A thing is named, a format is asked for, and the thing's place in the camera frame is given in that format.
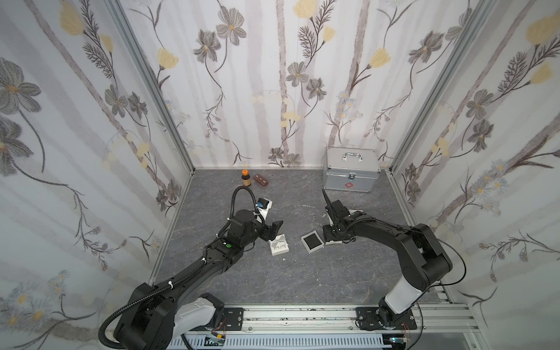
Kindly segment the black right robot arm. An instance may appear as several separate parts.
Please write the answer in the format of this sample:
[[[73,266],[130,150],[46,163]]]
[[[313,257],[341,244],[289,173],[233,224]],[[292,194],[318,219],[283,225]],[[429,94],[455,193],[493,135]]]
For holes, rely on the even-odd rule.
[[[323,233],[347,244],[356,238],[370,239],[396,252],[402,276],[379,301],[376,312],[379,326],[395,327],[434,283],[452,271],[452,259],[443,248],[445,242],[424,224],[397,225],[363,211],[350,212],[339,200],[331,201],[325,190],[322,194],[331,221],[323,227]]]

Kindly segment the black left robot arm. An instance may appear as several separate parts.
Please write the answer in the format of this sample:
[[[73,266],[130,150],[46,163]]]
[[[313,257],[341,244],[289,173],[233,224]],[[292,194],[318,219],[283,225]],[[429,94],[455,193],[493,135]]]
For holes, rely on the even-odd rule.
[[[128,303],[99,326],[99,342],[111,349],[166,349],[179,333],[176,315],[188,296],[211,277],[224,274],[256,240],[272,241],[283,222],[265,223],[252,190],[237,187],[226,224],[200,258],[174,277],[138,286]]]

